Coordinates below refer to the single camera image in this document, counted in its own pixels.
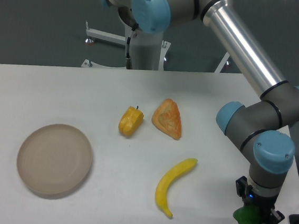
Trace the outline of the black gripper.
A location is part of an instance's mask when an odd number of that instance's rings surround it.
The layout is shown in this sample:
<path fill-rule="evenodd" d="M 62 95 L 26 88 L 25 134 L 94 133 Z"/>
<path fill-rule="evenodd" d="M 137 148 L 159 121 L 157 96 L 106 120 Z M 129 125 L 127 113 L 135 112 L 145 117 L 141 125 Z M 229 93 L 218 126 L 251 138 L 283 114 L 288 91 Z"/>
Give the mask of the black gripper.
<path fill-rule="evenodd" d="M 275 209 L 275 202 L 280 193 L 280 187 L 265 188 L 253 181 L 247 182 L 242 176 L 235 182 L 237 195 L 244 204 L 253 204 L 261 208 L 260 224 L 279 224 L 285 216 Z"/>

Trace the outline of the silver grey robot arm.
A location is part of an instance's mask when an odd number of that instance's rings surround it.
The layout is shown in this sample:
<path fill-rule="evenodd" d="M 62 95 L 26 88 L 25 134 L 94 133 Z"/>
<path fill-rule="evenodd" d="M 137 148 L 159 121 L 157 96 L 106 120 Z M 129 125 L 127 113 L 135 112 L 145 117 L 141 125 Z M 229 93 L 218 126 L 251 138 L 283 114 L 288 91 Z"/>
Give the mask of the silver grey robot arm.
<path fill-rule="evenodd" d="M 260 101 L 224 105 L 216 123 L 248 160 L 249 176 L 236 181 L 247 215 L 236 210 L 237 221 L 278 224 L 284 216 L 275 209 L 295 144 L 280 128 L 299 121 L 299 86 L 291 86 L 264 53 L 233 8 L 232 0 L 100 0 L 130 15 L 132 25 L 148 34 L 201 19 L 218 36 Z"/>

